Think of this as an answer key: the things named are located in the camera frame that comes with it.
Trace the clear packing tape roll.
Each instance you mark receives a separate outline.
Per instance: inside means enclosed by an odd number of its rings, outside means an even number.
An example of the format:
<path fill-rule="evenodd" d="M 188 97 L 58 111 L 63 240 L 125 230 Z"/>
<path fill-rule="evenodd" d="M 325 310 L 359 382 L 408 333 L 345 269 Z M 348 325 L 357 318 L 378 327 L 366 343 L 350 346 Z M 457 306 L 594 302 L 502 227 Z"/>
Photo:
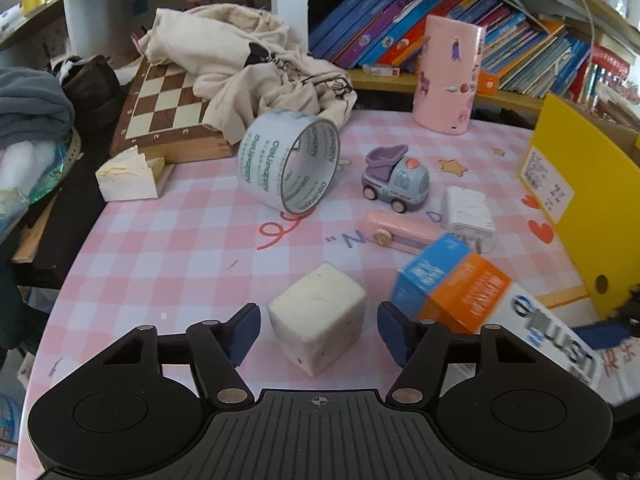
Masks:
<path fill-rule="evenodd" d="M 340 151 L 340 134 L 326 118 L 268 110 L 240 143 L 239 186 L 261 203 L 299 217 L 328 192 Z"/>

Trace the cream foam cube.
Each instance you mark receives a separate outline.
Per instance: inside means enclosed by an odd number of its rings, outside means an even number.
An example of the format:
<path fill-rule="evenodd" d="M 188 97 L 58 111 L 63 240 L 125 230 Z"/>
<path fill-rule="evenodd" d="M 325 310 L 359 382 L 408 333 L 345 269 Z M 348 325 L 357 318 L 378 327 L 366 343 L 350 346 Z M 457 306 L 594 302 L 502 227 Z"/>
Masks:
<path fill-rule="evenodd" d="M 311 377 L 331 366 L 360 337 L 366 310 L 366 291 L 328 262 L 268 306 L 282 351 Z"/>

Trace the torn white paper box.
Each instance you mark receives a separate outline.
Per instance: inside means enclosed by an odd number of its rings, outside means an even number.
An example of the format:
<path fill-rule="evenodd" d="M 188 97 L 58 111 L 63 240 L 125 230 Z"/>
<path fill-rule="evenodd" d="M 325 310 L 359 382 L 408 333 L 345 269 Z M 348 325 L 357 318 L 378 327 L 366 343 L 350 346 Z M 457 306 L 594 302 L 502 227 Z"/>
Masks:
<path fill-rule="evenodd" d="M 163 157 L 147 158 L 134 146 L 104 162 L 96 170 L 96 182 L 107 203 L 157 200 L 174 168 Z"/>

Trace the yellow cardboard box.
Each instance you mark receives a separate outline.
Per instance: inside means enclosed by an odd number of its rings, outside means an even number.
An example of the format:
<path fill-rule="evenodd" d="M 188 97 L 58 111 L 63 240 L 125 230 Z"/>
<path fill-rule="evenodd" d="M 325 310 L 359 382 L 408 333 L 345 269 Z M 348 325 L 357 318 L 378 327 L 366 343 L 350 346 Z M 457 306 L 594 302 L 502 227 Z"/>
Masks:
<path fill-rule="evenodd" d="M 639 285 L 639 131 L 546 96 L 520 168 L 602 318 Z"/>

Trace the wooden chess board box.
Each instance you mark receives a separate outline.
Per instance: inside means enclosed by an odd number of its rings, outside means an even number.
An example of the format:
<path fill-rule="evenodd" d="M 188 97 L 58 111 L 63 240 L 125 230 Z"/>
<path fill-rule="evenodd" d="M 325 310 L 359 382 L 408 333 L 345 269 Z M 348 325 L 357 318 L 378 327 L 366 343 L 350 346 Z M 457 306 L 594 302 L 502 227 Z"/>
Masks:
<path fill-rule="evenodd" d="M 116 156 L 135 148 L 168 164 L 228 158 L 232 147 L 204 124 L 208 102 L 194 96 L 194 76 L 177 64 L 142 60 L 132 80 L 110 148 Z"/>

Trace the pink sticker cylinder canister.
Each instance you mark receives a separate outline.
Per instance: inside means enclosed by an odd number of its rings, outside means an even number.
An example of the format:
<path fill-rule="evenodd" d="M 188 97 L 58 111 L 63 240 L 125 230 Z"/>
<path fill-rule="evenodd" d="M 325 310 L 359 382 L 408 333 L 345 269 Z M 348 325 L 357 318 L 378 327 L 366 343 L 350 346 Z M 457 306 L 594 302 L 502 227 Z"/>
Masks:
<path fill-rule="evenodd" d="M 458 136 L 469 128 L 485 29 L 427 15 L 412 116 L 428 130 Z"/>

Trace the white charger adapter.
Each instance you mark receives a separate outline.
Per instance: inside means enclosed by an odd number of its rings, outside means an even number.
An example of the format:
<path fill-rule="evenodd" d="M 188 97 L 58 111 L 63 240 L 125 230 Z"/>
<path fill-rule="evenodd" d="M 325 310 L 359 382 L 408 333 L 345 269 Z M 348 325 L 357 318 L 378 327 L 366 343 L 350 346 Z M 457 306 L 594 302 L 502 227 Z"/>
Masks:
<path fill-rule="evenodd" d="M 448 186 L 442 196 L 440 213 L 446 231 L 469 248 L 479 254 L 486 254 L 495 248 L 496 226 L 484 193 Z"/>

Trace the pink utility knife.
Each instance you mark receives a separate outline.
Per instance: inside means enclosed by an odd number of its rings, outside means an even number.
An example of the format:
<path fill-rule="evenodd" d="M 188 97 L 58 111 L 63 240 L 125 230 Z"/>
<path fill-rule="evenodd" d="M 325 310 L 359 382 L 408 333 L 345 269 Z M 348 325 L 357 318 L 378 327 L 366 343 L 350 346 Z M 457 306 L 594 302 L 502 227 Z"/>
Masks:
<path fill-rule="evenodd" d="M 411 220 L 402 214 L 369 210 L 364 216 L 362 234 L 381 247 L 419 255 L 434 243 L 445 231 L 433 223 Z"/>

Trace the grey folded blanket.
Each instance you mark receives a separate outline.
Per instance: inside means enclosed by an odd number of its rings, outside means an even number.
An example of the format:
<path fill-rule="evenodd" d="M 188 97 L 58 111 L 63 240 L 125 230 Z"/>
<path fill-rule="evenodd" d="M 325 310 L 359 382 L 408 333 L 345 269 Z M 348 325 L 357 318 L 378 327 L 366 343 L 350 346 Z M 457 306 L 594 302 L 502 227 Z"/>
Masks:
<path fill-rule="evenodd" d="M 75 111 L 55 76 L 28 67 L 2 68 L 1 147 L 24 141 L 61 142 L 72 130 Z"/>

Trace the row of children's books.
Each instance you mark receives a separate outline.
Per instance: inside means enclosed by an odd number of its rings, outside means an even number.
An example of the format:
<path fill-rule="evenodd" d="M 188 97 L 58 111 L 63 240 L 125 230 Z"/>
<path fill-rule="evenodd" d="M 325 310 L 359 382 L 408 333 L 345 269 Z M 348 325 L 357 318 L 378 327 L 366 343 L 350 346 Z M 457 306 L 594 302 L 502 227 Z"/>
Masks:
<path fill-rule="evenodd" d="M 636 106 L 638 82 L 605 36 L 510 0 L 341 0 L 308 36 L 310 52 L 368 77 L 408 73 L 426 96 L 548 94 L 600 108 Z"/>

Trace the white desk mat with text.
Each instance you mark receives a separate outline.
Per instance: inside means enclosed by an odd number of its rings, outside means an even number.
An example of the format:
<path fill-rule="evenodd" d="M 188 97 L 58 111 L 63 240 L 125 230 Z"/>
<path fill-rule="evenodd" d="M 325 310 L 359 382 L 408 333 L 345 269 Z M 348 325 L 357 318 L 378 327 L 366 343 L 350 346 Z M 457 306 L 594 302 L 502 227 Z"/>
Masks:
<path fill-rule="evenodd" d="M 639 396 L 639 286 L 605 318 L 598 318 L 584 286 L 538 296 L 600 356 L 603 373 L 598 391 L 614 405 Z"/>

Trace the grey purple toy truck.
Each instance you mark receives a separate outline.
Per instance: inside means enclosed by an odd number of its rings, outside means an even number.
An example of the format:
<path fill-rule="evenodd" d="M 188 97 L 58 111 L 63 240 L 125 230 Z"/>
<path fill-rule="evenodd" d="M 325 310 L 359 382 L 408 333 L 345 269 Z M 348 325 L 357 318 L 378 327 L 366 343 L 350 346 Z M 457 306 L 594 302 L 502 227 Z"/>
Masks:
<path fill-rule="evenodd" d="M 379 146 L 370 151 L 361 175 L 362 195 L 382 200 L 398 214 L 420 209 L 430 194 L 430 173 L 408 154 L 406 144 Z"/>

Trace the iridescent plastic bag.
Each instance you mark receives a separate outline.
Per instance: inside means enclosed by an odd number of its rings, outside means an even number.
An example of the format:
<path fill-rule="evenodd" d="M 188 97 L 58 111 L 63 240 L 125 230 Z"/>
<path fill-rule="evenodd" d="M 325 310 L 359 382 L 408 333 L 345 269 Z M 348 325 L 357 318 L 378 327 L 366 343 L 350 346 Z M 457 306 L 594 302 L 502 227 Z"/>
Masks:
<path fill-rule="evenodd" d="M 1 150 L 1 240 L 28 208 L 53 191 L 81 156 L 75 128 L 60 143 L 22 141 Z"/>

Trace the usmile white orange box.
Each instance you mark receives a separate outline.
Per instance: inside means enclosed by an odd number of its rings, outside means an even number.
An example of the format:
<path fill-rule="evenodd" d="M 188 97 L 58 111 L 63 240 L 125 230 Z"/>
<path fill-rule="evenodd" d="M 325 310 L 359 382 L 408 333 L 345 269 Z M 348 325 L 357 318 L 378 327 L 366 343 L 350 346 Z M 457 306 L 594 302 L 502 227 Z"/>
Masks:
<path fill-rule="evenodd" d="M 455 333 L 500 325 L 595 389 L 600 356 L 516 281 L 445 234 L 398 273 L 390 302 L 410 320 L 433 320 Z"/>

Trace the cream canvas tote bag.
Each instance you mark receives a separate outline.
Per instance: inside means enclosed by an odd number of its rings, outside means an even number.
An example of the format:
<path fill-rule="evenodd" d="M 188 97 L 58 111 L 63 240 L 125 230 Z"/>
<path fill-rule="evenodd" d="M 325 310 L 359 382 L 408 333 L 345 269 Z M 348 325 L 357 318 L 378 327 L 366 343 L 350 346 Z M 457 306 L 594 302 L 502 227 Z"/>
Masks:
<path fill-rule="evenodd" d="M 234 3 L 159 8 L 138 46 L 151 64 L 174 63 L 194 77 L 194 96 L 208 103 L 204 125 L 231 145 L 267 110 L 318 115 L 342 128 L 357 101 L 346 70 L 313 58 L 265 10 Z"/>

